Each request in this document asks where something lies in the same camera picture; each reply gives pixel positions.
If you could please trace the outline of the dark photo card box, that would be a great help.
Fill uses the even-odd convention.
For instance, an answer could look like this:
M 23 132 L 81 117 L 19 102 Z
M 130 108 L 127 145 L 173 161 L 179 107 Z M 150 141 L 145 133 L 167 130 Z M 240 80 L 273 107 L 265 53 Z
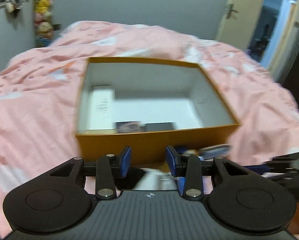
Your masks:
M 118 133 L 139 133 L 145 131 L 145 125 L 139 121 L 123 121 L 115 124 Z

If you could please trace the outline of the long white gift box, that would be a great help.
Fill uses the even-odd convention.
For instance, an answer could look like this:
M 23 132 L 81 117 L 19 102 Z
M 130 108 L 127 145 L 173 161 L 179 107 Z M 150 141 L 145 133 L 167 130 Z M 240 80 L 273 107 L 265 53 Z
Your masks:
M 88 129 L 114 129 L 113 103 L 115 91 L 111 86 L 92 87 L 89 98 Z

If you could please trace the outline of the pink patterned bed duvet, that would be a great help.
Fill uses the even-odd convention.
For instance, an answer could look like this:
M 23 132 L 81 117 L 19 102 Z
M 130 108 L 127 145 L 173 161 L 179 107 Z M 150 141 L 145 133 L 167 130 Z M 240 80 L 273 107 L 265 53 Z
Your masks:
M 299 151 L 299 109 L 292 94 L 243 51 L 159 26 L 79 21 L 48 47 L 13 57 L 0 72 L 0 237 L 8 192 L 77 156 L 76 100 L 88 57 L 136 56 L 197 63 L 241 126 L 230 159 L 262 163 Z

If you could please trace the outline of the dark grey square box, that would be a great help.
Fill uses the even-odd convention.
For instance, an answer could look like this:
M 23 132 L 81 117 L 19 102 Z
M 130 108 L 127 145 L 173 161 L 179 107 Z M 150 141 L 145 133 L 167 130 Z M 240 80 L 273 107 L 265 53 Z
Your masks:
M 145 132 L 173 131 L 173 122 L 149 123 L 144 126 Z

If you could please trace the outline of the orange cardboard storage box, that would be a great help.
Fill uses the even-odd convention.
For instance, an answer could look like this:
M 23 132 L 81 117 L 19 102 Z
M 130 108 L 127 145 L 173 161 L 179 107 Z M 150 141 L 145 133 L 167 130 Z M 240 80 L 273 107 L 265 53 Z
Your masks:
M 111 86 L 114 129 L 88 129 L 92 87 Z M 173 131 L 118 133 L 116 122 L 173 122 Z M 165 148 L 224 144 L 240 122 L 199 64 L 139 57 L 91 57 L 79 90 L 76 139 L 86 161 L 132 150 L 132 164 L 165 160 Z

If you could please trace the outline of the white printed item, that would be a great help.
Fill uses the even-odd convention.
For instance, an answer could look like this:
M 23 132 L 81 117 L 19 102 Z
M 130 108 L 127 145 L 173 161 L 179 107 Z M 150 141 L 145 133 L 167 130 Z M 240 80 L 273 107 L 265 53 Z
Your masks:
M 145 174 L 137 182 L 134 190 L 140 191 L 168 191 L 177 190 L 177 179 L 173 178 L 169 172 L 151 168 L 142 168 Z

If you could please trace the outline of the cream bedroom door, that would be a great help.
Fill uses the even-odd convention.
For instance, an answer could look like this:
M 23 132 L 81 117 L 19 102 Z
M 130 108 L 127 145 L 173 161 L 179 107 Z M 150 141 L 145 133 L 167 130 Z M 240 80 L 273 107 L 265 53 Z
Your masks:
M 264 0 L 227 0 L 216 40 L 238 49 L 248 48 L 254 34 Z

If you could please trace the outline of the hanging plush toy organizer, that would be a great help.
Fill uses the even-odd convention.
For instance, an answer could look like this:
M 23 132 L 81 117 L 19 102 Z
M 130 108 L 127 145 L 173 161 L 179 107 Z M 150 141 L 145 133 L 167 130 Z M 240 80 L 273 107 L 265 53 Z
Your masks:
M 54 0 L 34 0 L 34 29 L 37 47 L 47 47 L 53 40 Z

